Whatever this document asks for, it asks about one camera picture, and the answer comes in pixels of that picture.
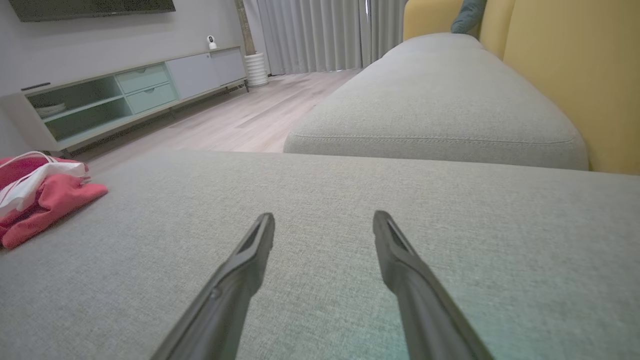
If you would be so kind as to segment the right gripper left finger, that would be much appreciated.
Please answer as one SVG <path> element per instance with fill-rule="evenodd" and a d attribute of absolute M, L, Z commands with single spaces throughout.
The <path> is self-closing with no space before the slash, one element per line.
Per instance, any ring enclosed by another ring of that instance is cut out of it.
<path fill-rule="evenodd" d="M 233 360 L 250 300 L 274 244 L 272 213 L 259 215 L 151 356 L 153 360 Z"/>

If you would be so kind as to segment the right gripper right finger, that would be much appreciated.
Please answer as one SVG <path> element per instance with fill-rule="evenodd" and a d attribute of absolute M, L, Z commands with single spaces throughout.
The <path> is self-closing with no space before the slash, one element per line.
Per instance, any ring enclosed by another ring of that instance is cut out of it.
<path fill-rule="evenodd" d="M 391 215 L 373 218 L 381 276 L 397 297 L 412 360 L 491 360 L 493 355 Z"/>

